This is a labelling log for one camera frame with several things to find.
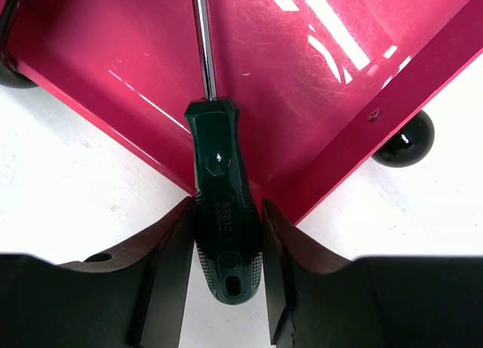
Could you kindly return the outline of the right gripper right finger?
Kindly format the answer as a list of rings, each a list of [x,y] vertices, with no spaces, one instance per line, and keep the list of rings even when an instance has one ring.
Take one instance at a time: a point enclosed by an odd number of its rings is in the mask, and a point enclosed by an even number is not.
[[[277,347],[480,347],[480,257],[347,260],[264,199],[263,270]]]

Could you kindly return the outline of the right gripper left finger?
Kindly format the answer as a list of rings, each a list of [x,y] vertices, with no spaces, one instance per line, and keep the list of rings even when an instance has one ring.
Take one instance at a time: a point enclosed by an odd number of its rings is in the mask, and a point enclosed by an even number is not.
[[[3,347],[176,347],[193,253],[193,198],[86,260],[1,256]]]

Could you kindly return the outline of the large green screwdriver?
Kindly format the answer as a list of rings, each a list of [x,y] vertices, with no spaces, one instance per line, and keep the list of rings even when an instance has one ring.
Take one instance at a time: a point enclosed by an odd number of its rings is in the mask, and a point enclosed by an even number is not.
[[[210,292],[238,305],[260,284],[260,215],[238,142],[240,110],[217,93],[208,0],[192,3],[205,93],[185,111],[195,154],[195,243]]]

